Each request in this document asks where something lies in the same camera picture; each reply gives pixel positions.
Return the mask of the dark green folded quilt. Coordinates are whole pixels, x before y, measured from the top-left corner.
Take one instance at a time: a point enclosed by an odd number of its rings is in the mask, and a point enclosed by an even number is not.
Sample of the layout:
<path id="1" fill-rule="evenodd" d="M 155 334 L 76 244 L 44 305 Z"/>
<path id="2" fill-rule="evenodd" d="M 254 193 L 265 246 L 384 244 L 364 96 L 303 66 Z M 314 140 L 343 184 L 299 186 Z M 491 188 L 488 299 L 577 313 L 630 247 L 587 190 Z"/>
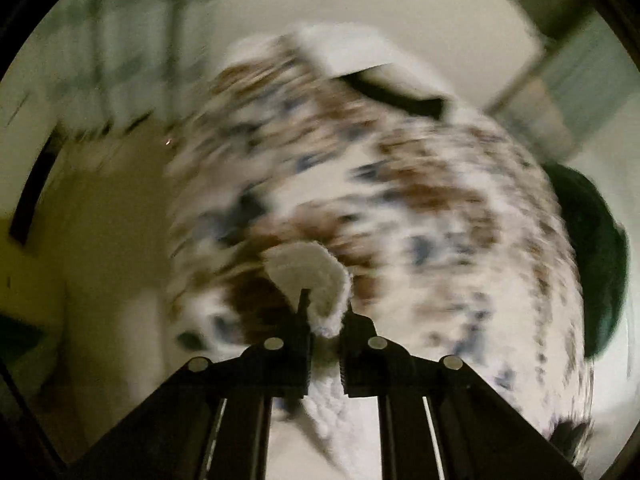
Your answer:
<path id="1" fill-rule="evenodd" d="M 544 164 L 565 223 L 582 285 L 585 357 L 593 359 L 611 342 L 625 304 L 629 243 L 594 183 L 579 171 Z"/>

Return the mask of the white knitted sweater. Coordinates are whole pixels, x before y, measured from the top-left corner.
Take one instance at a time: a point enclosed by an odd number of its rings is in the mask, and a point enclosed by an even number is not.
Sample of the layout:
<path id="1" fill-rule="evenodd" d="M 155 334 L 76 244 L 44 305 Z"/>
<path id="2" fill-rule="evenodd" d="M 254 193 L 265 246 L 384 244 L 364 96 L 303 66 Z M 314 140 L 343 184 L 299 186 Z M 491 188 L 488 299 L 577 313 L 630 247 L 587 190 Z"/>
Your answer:
<path id="1" fill-rule="evenodd" d="M 338 340 L 352 298 L 352 278 L 316 242 L 285 243 L 262 253 L 264 270 L 293 307 L 308 292 L 307 322 L 314 336 L 308 393 L 300 401 L 312 434 L 349 479 L 376 479 L 380 460 L 371 438 L 372 411 L 344 393 Z"/>

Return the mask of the floral bed blanket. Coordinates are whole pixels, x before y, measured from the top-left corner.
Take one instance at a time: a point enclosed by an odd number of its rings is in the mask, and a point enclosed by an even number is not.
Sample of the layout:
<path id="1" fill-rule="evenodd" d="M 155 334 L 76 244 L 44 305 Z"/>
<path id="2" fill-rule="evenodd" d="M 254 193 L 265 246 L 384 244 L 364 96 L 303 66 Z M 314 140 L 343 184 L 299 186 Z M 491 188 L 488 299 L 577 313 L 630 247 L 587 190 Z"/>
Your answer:
<path id="1" fill-rule="evenodd" d="M 592 368 L 558 200 L 506 130 L 436 100 L 323 76 L 288 34 L 228 47 L 166 168 L 171 351 L 219 362 L 271 337 L 296 307 L 262 253 L 316 242 L 352 278 L 347 309 L 415 356 L 460 356 L 580 466 Z M 333 465 L 300 401 L 274 449 L 295 427 Z"/>

